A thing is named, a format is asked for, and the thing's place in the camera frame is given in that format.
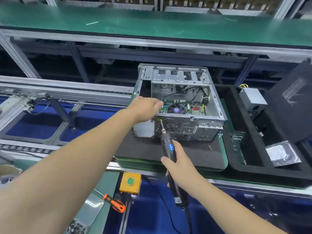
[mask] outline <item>black electric screwdriver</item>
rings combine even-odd
[[[163,147],[163,152],[166,157],[170,158],[173,162],[177,162],[177,154],[174,149],[174,144],[172,143],[171,136],[170,134],[166,133],[166,130],[164,129],[162,124],[162,120],[160,120],[160,124],[161,124],[161,145]],[[176,206],[185,210],[185,208],[188,207],[190,203],[188,193],[177,185],[177,183],[173,180],[170,173],[168,174],[168,181],[171,192],[174,196],[174,202]]]

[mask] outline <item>pile of screws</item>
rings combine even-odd
[[[64,234],[85,234],[87,233],[87,228],[84,228],[81,224],[75,220],[66,228]]]

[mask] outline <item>screwdriver power cord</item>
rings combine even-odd
[[[142,175],[142,178],[143,178],[145,181],[147,181],[147,183],[148,183],[149,185],[153,186],[153,187],[155,188],[155,190],[157,190],[157,193],[159,194],[160,198],[162,199],[162,201],[163,201],[164,205],[166,206],[166,209],[167,209],[167,211],[168,211],[168,213],[169,213],[169,217],[170,217],[170,221],[171,221],[171,225],[172,225],[173,229],[174,229],[178,234],[183,234],[183,233],[179,232],[179,231],[177,230],[177,228],[174,226],[174,222],[173,222],[173,220],[172,220],[171,212],[170,212],[170,210],[169,210],[169,208],[168,208],[168,206],[167,206],[167,204],[166,204],[166,202],[165,202],[165,199],[164,199],[164,197],[162,196],[162,194],[159,192],[158,189],[156,189],[156,187],[150,182],[150,180],[149,180],[145,175]],[[190,233],[190,234],[193,234],[191,213],[190,213],[190,210],[189,210],[189,207],[188,207],[188,206],[185,207],[185,214],[186,214],[186,219],[187,219],[187,222],[188,222],[188,225],[189,225],[189,233]]]

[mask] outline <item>forearm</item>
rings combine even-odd
[[[285,233],[245,208],[232,197],[201,179],[194,197],[208,210],[226,234]]]
[[[28,219],[35,221],[31,220],[33,217],[47,215],[51,222],[55,219],[57,228],[65,230],[133,124],[133,116],[120,110],[38,162],[3,191],[2,195],[12,201],[7,208],[26,215],[26,223]]]

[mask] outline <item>blue digital display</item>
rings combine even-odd
[[[173,145],[173,144],[170,144],[170,145],[169,145],[169,150],[170,150],[170,151],[174,150],[174,145]]]

